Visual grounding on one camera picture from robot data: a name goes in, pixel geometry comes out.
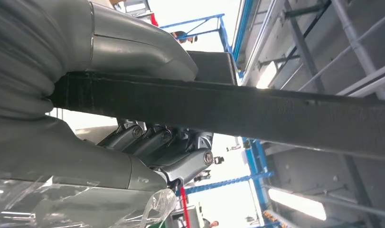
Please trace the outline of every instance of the gray painted metal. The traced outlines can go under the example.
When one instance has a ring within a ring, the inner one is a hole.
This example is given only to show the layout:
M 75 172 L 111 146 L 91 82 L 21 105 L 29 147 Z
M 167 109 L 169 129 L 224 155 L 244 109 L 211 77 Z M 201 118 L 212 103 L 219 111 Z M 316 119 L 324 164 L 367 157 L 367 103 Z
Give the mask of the gray painted metal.
M 245 86 L 248 83 L 248 80 L 251 76 L 252 70 L 257 64 L 259 54 L 261 53 L 263 47 L 265 46 L 266 40 L 268 39 L 272 27 L 276 23 L 276 20 L 279 16 L 280 9 L 282 8 L 282 1 L 272 0 L 269 5 L 268 12 L 266 13 L 265 20 L 262 24 L 261 31 L 255 41 L 254 48 L 249 56 L 247 67 L 245 69 L 244 78 L 241 82 L 241 85 Z
M 342 164 L 343 173 L 347 175 L 349 190 L 354 193 L 357 199 L 357 203 L 367 207 L 372 207 L 373 204 L 371 203 L 366 188 L 364 187 L 364 183 L 361 180 L 360 174 L 358 173 L 357 166 L 353 157 L 349 155 L 339 155 L 339 159 Z M 367 223 L 369 223 L 370 227 L 381 227 L 380 219 L 376 215 L 372 213 L 366 213 L 366 216 Z
M 371 60 L 366 48 L 358 41 L 358 34 L 353 26 L 353 23 L 347 15 L 346 8 L 341 0 L 332 0 L 332 5 L 335 7 L 336 13 L 342 22 L 343 29 L 349 39 L 350 45 L 353 48 L 362 68 L 367 75 L 374 73 L 377 69 Z M 385 100 L 385 88 L 376 92 L 379 99 Z
M 292 9 L 287 10 L 286 9 L 286 12 L 284 13 L 284 17 L 286 19 L 287 18 L 294 18 L 294 17 L 301 16 L 303 14 L 318 12 L 318 11 L 323 10 L 324 8 L 325 8 L 324 3 L 318 3 L 314 6 L 301 8 L 301 9 L 295 9 L 295 10 L 292 10 Z
M 337 93 L 337 95 L 348 95 L 364 97 L 374 93 L 385 86 L 385 66 Z
M 375 23 L 367 32 L 365 32 L 362 36 L 360 36 L 357 40 L 357 42 L 361 42 L 362 40 L 366 39 L 373 33 L 375 33 L 379 28 L 381 28 L 385 24 L 385 17 L 380 19 L 377 23 Z M 352 50 L 352 47 L 349 46 L 346 49 L 344 49 L 338 56 L 336 56 L 330 63 L 328 63 L 324 68 L 322 68 L 311 80 L 309 80 L 306 84 L 304 84 L 298 91 L 303 90 L 306 88 L 309 84 L 311 84 L 315 79 L 318 77 L 321 77 L 321 75 L 332 65 L 339 62 L 341 58 L 343 58 L 345 55 L 347 55 Z
M 286 11 L 291 11 L 291 6 L 288 0 L 284 2 L 284 8 Z M 315 66 L 314 59 L 311 56 L 310 50 L 305 42 L 304 36 L 300 30 L 299 24 L 297 23 L 296 18 L 292 17 L 288 21 L 291 34 L 293 35 L 294 42 L 296 43 L 297 50 L 301 56 L 301 61 L 306 68 L 307 72 L 311 76 L 315 76 L 318 73 L 317 67 Z M 325 92 L 325 87 L 322 84 L 321 79 L 315 81 L 315 85 L 319 93 Z
M 380 209 L 375 209 L 375 208 L 371 208 L 371 207 L 367 207 L 367 206 L 363 206 L 363 205 L 358 205 L 358 204 L 355 204 L 355 203 L 347 202 L 346 200 L 338 200 L 338 199 L 333 199 L 333 198 L 329 198 L 329 197 L 310 196 L 310 195 L 298 194 L 298 193 L 294 193 L 294 192 L 286 190 L 286 189 L 281 189 L 281 188 L 277 188 L 277 187 L 270 186 L 270 185 L 264 185 L 264 187 L 265 188 L 269 188 L 269 189 L 275 189 L 275 190 L 279 190 L 279 191 L 284 191 L 284 192 L 292 194 L 292 195 L 308 198 L 308 199 L 311 199 L 311 200 L 314 200 L 314 201 L 318 201 L 318 202 L 321 202 L 321 203 L 336 204 L 336 205 L 340 205 L 340 206 L 343 206 L 343 207 L 346 207 L 346 208 L 351 208 L 351 209 L 359 210 L 359 211 L 362 211 L 362 212 L 372 213 L 372 214 L 375 214 L 375 215 L 379 215 L 381 217 L 385 217 L 385 210 L 380 210 Z

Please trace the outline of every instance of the diagonal support beam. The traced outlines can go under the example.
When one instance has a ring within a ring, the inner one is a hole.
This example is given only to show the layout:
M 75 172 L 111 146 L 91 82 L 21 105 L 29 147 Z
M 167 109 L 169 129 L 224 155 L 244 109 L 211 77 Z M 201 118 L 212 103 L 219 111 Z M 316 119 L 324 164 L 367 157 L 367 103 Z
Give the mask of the diagonal support beam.
M 284 8 L 286 9 L 286 11 L 291 11 L 291 6 L 288 0 L 285 0 Z M 314 77 L 314 75 L 318 73 L 318 70 L 315 66 L 314 59 L 311 56 L 310 50 L 308 49 L 308 46 L 305 42 L 304 36 L 300 30 L 299 24 L 297 23 L 297 20 L 294 17 L 289 18 L 287 20 L 287 23 L 291 30 L 291 34 L 293 35 L 294 42 L 296 43 L 297 50 L 301 56 L 301 61 L 303 62 L 303 65 L 309 75 L 311 77 Z M 322 94 L 325 92 L 325 87 L 322 84 L 320 78 L 315 81 L 315 86 L 317 87 L 319 93 Z

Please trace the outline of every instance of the plastic sheet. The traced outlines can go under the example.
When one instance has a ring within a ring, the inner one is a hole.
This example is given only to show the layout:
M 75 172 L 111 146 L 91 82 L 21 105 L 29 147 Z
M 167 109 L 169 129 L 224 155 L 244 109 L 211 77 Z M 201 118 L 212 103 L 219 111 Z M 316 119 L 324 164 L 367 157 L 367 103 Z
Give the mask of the plastic sheet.
M 50 213 L 48 208 L 38 207 L 44 202 L 63 202 L 97 184 L 56 176 L 40 176 L 36 181 L 12 180 L 9 174 L 0 172 L 0 228 L 89 228 L 83 222 L 71 221 L 65 214 Z
M 109 189 L 57 176 L 33 180 L 0 172 L 0 228 L 145 228 L 164 221 L 177 203 L 169 189 Z
M 150 197 L 142 215 L 133 218 L 127 215 L 111 228 L 145 228 L 163 222 L 176 208 L 176 204 L 177 197 L 172 190 L 159 190 Z

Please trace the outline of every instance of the metal pipe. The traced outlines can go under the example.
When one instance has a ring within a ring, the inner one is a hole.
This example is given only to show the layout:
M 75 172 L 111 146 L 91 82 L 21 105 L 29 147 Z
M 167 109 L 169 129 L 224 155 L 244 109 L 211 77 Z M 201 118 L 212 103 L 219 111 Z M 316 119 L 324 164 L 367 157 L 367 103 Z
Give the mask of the metal pipe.
M 364 72 L 366 75 L 372 74 L 377 70 L 366 48 L 358 41 L 357 31 L 350 20 L 346 8 L 341 0 L 332 0 L 332 5 L 335 7 L 336 13 L 342 22 L 343 30 L 349 39 L 350 45 L 353 48 Z M 385 100 L 385 88 L 377 92 L 379 99 Z
M 385 81 L 385 66 L 375 71 L 374 73 L 368 75 L 367 77 L 359 80 L 358 82 L 352 84 L 346 89 L 337 93 L 339 96 L 367 96 L 368 94 L 373 93 L 376 90 L 376 85 L 381 85 L 379 82 Z
M 299 197 L 304 197 L 304 198 L 307 198 L 307 199 L 318 201 L 320 203 L 331 203 L 331 204 L 341 205 L 343 207 L 347 207 L 347 208 L 363 211 L 363 212 L 366 212 L 366 213 L 379 215 L 381 217 L 385 217 L 385 211 L 384 210 L 380 210 L 380 209 L 376 209 L 376 208 L 371 208 L 371 207 L 367 207 L 367 206 L 363 206 L 363 205 L 347 202 L 345 200 L 338 200 L 338 199 L 333 199 L 333 198 L 328 198 L 328 197 L 309 196 L 309 195 L 297 194 L 297 193 L 294 193 L 294 192 L 292 192 L 290 190 L 280 189 L 280 188 L 277 188 L 277 187 L 274 187 L 274 186 L 270 186 L 270 185 L 263 185 L 263 187 L 269 188 L 269 189 L 275 189 L 275 190 L 278 190 L 278 191 L 283 191 L 283 192 L 286 192 L 286 193 L 289 193 L 289 194 L 292 194 L 292 195 L 296 195 L 296 196 L 299 196 Z
M 266 211 L 264 211 L 264 213 L 269 213 L 270 215 L 272 215 L 272 217 L 277 219 L 280 223 L 286 225 L 288 228 L 300 228 L 299 226 L 297 226 L 296 224 L 285 219 L 283 216 L 279 215 L 278 213 L 274 212 L 273 210 L 266 210 Z
M 289 77 L 289 79 L 287 79 L 287 81 L 282 85 L 282 87 L 280 88 L 280 90 L 282 90 L 283 88 L 285 88 L 285 86 L 290 82 L 290 80 L 296 75 L 296 73 L 301 69 L 301 67 L 303 66 L 303 64 L 300 64 L 300 66 L 297 68 L 296 71 L 294 71 L 294 73 Z
M 276 23 L 276 20 L 279 16 L 279 11 L 282 9 L 282 4 L 283 1 L 272 0 L 269 5 L 265 20 L 263 21 L 261 30 L 255 41 L 254 48 L 250 54 L 250 57 L 248 58 L 247 68 L 244 73 L 243 81 L 241 82 L 241 85 L 243 86 L 247 85 L 248 83 L 250 74 L 254 69 L 255 65 L 257 64 L 259 55 L 262 52 L 263 47 L 265 46 L 265 43 L 271 33 L 271 30 Z
M 381 20 L 379 20 L 377 23 L 375 23 L 367 32 L 365 32 L 362 36 L 360 36 L 357 39 L 357 42 L 361 42 L 364 39 L 368 38 L 370 35 L 372 35 L 375 31 L 380 29 L 385 24 L 385 17 L 383 17 Z M 332 60 L 330 63 L 328 63 L 324 68 L 322 68 L 318 74 L 316 74 L 312 79 L 310 79 L 306 84 L 304 84 L 298 91 L 303 90 L 305 87 L 307 87 L 311 82 L 313 82 L 315 79 L 319 78 L 329 67 L 337 63 L 342 57 L 347 55 L 350 50 L 352 49 L 351 46 L 347 47 L 345 50 L 343 50 L 341 53 L 339 53 L 338 56 L 334 60 Z

